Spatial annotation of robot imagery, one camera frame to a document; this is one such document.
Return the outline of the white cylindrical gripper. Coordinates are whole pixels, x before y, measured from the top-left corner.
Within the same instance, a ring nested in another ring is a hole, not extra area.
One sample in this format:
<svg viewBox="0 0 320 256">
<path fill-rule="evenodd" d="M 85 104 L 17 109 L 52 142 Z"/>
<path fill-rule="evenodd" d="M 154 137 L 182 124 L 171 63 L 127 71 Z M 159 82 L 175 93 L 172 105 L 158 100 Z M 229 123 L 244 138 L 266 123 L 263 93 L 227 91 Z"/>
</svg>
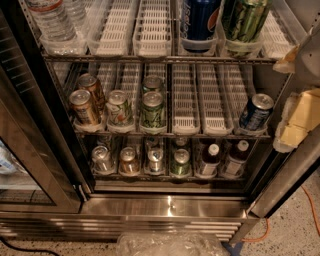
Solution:
<svg viewBox="0 0 320 256">
<path fill-rule="evenodd" d="M 300 47 L 293 47 L 273 65 L 279 73 L 296 73 L 308 85 L 320 86 L 320 25 L 314 25 Z M 320 89 L 291 93 L 285 102 L 273 148 L 280 153 L 296 149 L 320 124 Z"/>
</svg>

